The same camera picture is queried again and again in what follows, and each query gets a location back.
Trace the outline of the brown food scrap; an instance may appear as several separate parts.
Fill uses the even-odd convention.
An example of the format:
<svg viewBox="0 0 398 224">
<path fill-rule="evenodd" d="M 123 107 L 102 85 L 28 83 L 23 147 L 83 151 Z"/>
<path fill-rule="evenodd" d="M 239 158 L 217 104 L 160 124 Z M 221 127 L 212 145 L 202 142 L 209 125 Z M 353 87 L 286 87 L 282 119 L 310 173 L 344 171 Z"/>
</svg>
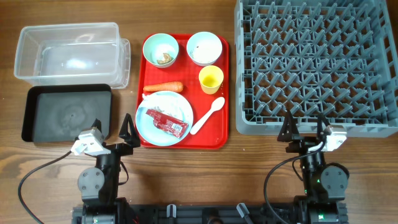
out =
<svg viewBox="0 0 398 224">
<path fill-rule="evenodd" d="M 163 59 L 157 59 L 157 63 L 159 65 L 165 65 L 168 64 L 169 62 L 171 62 L 174 58 L 168 54 L 168 53 L 163 53 Z"/>
</svg>

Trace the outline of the light blue plate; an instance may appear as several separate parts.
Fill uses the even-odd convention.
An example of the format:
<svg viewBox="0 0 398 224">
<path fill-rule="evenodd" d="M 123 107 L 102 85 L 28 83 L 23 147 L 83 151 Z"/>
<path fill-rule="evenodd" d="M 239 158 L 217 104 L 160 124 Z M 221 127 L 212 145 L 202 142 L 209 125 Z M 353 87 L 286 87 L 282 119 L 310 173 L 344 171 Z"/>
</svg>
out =
<svg viewBox="0 0 398 224">
<path fill-rule="evenodd" d="M 172 91 L 157 91 L 155 92 L 155 94 L 170 95 L 174 97 L 174 102 L 176 105 L 180 107 L 181 112 L 177 113 L 176 115 L 169 115 L 169 116 L 182 120 L 185 123 L 188 123 L 187 130 L 185 131 L 184 135 L 179 139 L 171 134 L 168 134 L 160 129 L 157 129 L 153 124 L 154 119 L 146 114 L 148 109 L 141 107 L 140 106 L 141 103 L 138 106 L 135 116 L 136 129 L 141 135 L 141 138 L 152 145 L 162 146 L 162 147 L 175 145 L 179 143 L 181 140 L 183 140 L 188 135 L 189 131 L 192 128 L 193 125 L 192 107 L 188 102 L 188 100 L 179 93 L 175 93 Z"/>
</svg>

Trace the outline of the orange carrot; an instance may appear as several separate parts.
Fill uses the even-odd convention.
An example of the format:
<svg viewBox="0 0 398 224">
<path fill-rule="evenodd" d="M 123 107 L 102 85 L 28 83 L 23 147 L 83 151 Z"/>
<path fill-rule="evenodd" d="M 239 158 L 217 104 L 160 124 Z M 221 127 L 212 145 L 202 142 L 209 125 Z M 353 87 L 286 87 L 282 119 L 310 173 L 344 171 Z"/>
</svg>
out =
<svg viewBox="0 0 398 224">
<path fill-rule="evenodd" d="M 184 85 L 182 82 L 167 82 L 167 83 L 159 83 L 155 85 L 147 85 L 143 88 L 144 91 L 147 92 L 157 92 L 157 91 L 172 91 L 176 93 L 180 93 L 183 91 Z"/>
</svg>

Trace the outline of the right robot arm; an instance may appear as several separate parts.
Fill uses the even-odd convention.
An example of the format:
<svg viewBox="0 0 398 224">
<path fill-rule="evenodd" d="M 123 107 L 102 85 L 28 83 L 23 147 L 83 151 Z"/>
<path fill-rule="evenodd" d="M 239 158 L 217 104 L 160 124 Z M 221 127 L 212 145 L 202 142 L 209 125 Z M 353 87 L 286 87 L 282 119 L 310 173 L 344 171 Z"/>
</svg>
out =
<svg viewBox="0 0 398 224">
<path fill-rule="evenodd" d="M 294 197 L 289 208 L 289 223 L 344 223 L 347 221 L 340 202 L 345 199 L 348 169 L 335 162 L 326 163 L 325 153 L 338 149 L 347 139 L 340 125 L 332 125 L 320 114 L 317 135 L 302 136 L 292 113 L 285 116 L 277 140 L 287 142 L 287 153 L 297 153 L 305 194 Z"/>
</svg>

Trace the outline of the yellow plastic cup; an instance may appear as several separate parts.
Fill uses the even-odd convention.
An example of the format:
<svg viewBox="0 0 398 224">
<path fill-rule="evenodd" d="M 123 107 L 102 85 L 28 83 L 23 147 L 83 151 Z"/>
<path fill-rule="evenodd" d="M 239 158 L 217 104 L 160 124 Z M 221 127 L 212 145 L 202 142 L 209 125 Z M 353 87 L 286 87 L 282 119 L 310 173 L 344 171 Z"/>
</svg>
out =
<svg viewBox="0 0 398 224">
<path fill-rule="evenodd" d="M 198 79 L 202 91 L 208 95 L 213 95 L 220 88 L 224 80 L 224 73 L 219 67 L 215 65 L 209 65 L 200 70 Z"/>
</svg>

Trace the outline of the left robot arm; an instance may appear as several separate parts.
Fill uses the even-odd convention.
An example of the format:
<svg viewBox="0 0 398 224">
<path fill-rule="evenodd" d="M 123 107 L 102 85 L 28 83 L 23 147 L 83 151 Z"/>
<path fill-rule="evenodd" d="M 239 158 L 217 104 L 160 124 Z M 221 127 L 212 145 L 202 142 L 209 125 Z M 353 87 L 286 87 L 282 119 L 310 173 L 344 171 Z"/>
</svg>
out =
<svg viewBox="0 0 398 224">
<path fill-rule="evenodd" d="M 108 145 L 101 132 L 101 121 L 96 119 L 90 129 L 76 138 L 71 152 L 86 154 L 96 159 L 94 167 L 85 169 L 78 177 L 83 206 L 74 208 L 72 223 L 139 223 L 139 218 L 126 198 L 118 197 L 121 170 L 126 166 L 122 156 L 133 154 L 141 145 L 130 114 L 126 114 L 119 137 L 124 141 Z"/>
</svg>

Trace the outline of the light blue bowl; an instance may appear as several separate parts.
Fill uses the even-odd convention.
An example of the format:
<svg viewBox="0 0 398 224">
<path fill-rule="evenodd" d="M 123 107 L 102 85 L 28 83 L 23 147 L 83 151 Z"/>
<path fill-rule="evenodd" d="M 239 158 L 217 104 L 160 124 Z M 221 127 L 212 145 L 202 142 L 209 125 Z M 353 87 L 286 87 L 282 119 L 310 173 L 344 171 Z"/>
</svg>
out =
<svg viewBox="0 0 398 224">
<path fill-rule="evenodd" d="M 223 46 L 219 37 L 211 32 L 193 34 L 186 46 L 191 60 L 202 67 L 213 65 L 221 56 Z"/>
</svg>

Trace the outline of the green bowl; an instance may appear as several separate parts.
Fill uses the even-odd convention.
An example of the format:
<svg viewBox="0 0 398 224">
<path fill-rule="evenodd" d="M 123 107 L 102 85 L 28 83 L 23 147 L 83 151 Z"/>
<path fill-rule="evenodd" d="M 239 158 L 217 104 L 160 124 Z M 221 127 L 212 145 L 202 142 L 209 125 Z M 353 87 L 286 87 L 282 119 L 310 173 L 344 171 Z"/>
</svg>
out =
<svg viewBox="0 0 398 224">
<path fill-rule="evenodd" d="M 177 40 L 169 34 L 158 33 L 150 36 L 144 42 L 142 52 L 144 58 L 157 68 L 170 67 L 177 59 L 179 45 Z M 157 59 L 163 59 L 163 53 L 170 54 L 174 59 L 165 65 L 159 65 Z"/>
</svg>

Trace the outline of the red snack wrapper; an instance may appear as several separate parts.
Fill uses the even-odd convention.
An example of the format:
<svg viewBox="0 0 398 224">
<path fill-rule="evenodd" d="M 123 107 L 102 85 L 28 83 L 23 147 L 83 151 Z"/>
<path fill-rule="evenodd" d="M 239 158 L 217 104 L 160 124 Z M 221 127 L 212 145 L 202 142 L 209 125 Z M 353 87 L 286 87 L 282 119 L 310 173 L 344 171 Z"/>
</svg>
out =
<svg viewBox="0 0 398 224">
<path fill-rule="evenodd" d="M 171 134 L 176 138 L 180 139 L 188 128 L 188 123 L 185 123 L 182 120 L 172 116 L 163 114 L 157 110 L 149 109 L 147 110 L 146 114 L 154 119 L 153 124 L 157 129 Z"/>
</svg>

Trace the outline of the white napkin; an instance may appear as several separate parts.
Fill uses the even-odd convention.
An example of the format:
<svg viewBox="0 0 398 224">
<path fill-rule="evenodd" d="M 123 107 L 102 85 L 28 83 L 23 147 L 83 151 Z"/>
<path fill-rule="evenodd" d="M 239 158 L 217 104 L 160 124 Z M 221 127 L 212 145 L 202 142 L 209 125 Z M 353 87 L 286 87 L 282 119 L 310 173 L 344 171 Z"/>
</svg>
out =
<svg viewBox="0 0 398 224">
<path fill-rule="evenodd" d="M 155 93 L 147 95 L 144 97 L 140 106 L 168 115 L 176 115 L 181 112 L 180 107 L 174 102 L 174 97 L 170 95 L 158 95 Z"/>
</svg>

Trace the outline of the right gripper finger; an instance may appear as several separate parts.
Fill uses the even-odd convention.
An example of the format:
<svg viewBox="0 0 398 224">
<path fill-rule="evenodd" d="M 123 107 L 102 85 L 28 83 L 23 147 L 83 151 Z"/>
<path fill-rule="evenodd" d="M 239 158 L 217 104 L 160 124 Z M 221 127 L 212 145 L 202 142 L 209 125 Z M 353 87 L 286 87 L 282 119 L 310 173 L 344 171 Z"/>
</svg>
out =
<svg viewBox="0 0 398 224">
<path fill-rule="evenodd" d="M 330 125 L 330 123 L 329 123 L 329 121 L 326 119 L 326 117 L 322 113 L 319 113 L 317 118 L 318 118 L 318 121 L 317 121 L 317 138 L 319 140 L 323 140 L 324 139 L 324 137 L 323 137 L 323 135 L 324 135 L 324 133 L 323 133 L 323 130 L 324 130 L 323 125 L 325 125 L 327 127 L 327 126 Z"/>
<path fill-rule="evenodd" d="M 279 142 L 292 142 L 300 140 L 300 133 L 290 111 L 286 112 L 284 123 L 277 137 Z"/>
</svg>

